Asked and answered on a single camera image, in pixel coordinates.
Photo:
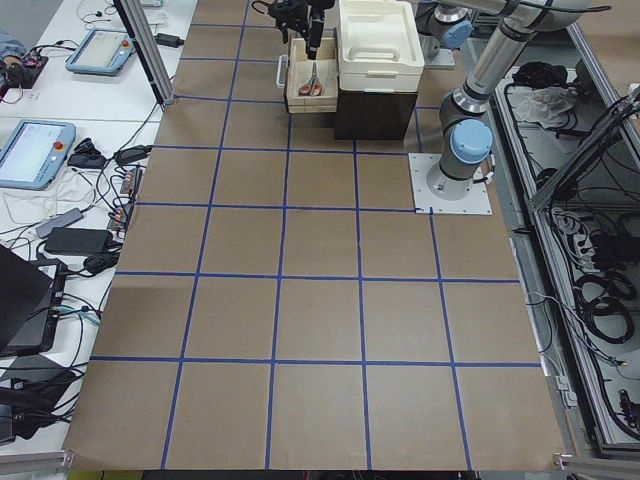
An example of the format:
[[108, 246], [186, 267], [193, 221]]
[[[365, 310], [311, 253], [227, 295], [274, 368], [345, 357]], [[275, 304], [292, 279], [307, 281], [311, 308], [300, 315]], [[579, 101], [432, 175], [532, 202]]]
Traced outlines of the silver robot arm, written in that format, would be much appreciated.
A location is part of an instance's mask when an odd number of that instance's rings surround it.
[[[288, 31], [300, 34], [305, 40], [306, 52], [315, 54], [324, 33], [325, 11], [335, 1], [253, 1], [252, 8], [275, 20], [283, 42], [288, 42]], [[415, 17], [421, 35], [433, 36], [445, 48], [457, 48], [471, 33], [469, 9], [436, 1], [420, 1]]]
[[568, 27], [586, 13], [610, 10], [591, 1], [421, 1], [418, 32], [445, 46], [464, 41], [471, 30], [470, 10], [495, 15], [499, 24], [464, 83], [447, 94], [439, 108], [444, 151], [426, 177], [438, 198], [458, 201], [471, 190], [473, 177], [489, 155], [493, 135], [481, 116], [500, 80], [539, 32]]

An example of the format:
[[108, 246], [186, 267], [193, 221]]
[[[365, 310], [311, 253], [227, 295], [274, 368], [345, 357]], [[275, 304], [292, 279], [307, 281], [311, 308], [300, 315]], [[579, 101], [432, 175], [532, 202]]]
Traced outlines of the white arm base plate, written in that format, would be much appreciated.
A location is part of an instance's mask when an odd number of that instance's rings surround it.
[[480, 166], [467, 180], [452, 180], [440, 170], [440, 154], [408, 155], [414, 210], [418, 214], [492, 214], [486, 183]]

